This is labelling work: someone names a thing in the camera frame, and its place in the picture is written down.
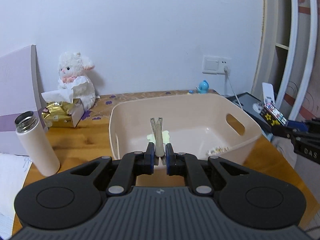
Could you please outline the white plush lamb toy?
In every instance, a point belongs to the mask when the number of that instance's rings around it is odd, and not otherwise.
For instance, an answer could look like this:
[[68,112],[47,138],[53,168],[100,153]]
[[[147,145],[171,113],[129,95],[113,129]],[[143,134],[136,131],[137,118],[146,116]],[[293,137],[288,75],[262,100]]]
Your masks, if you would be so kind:
[[87,75],[93,68],[92,60],[80,52],[60,55],[58,89],[71,89],[73,98],[81,100],[84,111],[90,110],[96,99],[95,87]]

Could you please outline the white phone stand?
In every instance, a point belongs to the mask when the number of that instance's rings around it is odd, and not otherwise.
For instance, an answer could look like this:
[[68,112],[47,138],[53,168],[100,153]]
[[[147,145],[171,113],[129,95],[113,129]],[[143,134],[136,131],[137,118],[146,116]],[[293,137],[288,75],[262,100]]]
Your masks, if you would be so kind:
[[275,104],[273,85],[270,83],[262,83],[263,101],[253,104],[253,110],[260,113],[267,104]]

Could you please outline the grey hair clip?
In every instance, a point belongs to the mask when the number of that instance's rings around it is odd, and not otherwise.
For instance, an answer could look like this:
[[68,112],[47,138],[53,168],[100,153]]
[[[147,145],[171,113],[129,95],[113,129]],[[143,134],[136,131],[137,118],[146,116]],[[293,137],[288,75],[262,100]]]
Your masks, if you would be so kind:
[[157,120],[154,118],[150,119],[151,128],[155,137],[155,165],[157,166],[159,165],[159,161],[161,161],[162,165],[166,165],[162,137],[162,122],[163,118],[161,117],[159,117]]

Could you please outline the white thermos bottle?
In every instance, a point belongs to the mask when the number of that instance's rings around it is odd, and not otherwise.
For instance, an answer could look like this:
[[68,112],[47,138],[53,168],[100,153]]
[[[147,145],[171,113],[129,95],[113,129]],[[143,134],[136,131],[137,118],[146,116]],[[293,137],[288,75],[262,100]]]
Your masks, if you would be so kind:
[[39,172],[49,177],[58,172],[60,161],[49,143],[39,118],[32,111],[15,119],[16,134]]

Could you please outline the gold tissue pack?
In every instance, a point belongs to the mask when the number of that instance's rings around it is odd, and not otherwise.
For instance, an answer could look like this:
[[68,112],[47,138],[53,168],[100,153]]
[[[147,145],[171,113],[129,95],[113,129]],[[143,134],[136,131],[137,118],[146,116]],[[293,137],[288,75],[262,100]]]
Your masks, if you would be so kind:
[[42,119],[48,128],[76,128],[85,111],[81,100],[74,98],[72,89],[58,89],[41,95],[46,102]]

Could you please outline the small black patterned box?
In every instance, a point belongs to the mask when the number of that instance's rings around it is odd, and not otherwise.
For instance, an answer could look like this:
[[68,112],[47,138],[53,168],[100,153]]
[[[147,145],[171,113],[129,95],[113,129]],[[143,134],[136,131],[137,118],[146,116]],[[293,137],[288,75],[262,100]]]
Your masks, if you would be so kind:
[[283,114],[274,107],[272,103],[264,104],[260,116],[267,122],[270,127],[286,126],[287,119]]

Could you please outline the lavender headboard panel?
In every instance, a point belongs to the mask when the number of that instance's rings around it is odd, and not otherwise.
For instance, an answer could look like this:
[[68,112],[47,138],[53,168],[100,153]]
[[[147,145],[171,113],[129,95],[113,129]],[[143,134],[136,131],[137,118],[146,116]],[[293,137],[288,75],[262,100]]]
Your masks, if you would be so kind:
[[1,153],[28,155],[16,135],[15,119],[27,111],[34,112],[38,118],[41,115],[36,63],[35,45],[1,57]]

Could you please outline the floral fabric scrunchie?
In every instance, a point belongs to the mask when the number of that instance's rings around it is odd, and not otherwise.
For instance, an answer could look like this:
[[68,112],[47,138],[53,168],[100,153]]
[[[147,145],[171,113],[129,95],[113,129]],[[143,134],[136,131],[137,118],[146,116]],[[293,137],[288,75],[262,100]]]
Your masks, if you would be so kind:
[[229,148],[225,146],[213,147],[207,151],[207,155],[208,156],[221,155],[228,151],[229,151]]

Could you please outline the pink plastic storage bin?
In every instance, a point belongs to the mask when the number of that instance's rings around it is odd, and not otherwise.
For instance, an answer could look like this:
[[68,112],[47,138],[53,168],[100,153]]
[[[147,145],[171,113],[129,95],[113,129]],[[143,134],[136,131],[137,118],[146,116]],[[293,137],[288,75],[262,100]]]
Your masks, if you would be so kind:
[[206,159],[220,148],[223,158],[243,164],[261,136],[260,126],[237,105],[217,94],[184,94],[122,102],[111,112],[113,157],[144,151],[151,118],[163,119],[175,152]]

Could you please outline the grey laptop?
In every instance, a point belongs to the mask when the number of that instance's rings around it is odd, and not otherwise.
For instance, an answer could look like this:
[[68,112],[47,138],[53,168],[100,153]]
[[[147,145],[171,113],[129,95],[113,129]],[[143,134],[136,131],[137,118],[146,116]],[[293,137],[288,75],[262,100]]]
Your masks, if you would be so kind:
[[263,102],[257,99],[252,94],[245,92],[235,96],[228,96],[227,99],[239,106],[241,104],[242,109],[256,122],[266,124],[266,121],[261,117],[260,113],[263,110]]

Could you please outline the white framed wardrobe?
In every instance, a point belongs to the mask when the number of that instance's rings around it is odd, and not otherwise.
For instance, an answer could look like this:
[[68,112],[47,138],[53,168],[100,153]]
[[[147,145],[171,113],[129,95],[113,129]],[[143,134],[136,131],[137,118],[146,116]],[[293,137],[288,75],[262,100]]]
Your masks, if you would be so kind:
[[252,94],[270,83],[290,120],[319,116],[319,0],[263,0],[262,37]]

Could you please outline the white wall switch socket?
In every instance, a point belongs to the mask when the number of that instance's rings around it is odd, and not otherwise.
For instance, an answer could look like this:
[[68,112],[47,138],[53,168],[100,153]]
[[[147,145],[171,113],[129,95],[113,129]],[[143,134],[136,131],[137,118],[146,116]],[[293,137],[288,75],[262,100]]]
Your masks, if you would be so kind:
[[202,61],[203,74],[224,75],[227,67],[231,66],[231,58],[219,56],[204,56]]

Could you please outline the blue toy figurine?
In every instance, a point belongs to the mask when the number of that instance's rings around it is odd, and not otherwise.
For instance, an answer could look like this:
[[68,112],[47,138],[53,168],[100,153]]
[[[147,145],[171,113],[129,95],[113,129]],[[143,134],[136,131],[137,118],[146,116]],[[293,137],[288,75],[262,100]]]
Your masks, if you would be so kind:
[[196,87],[196,91],[199,94],[207,94],[209,91],[209,83],[206,80],[203,80]]

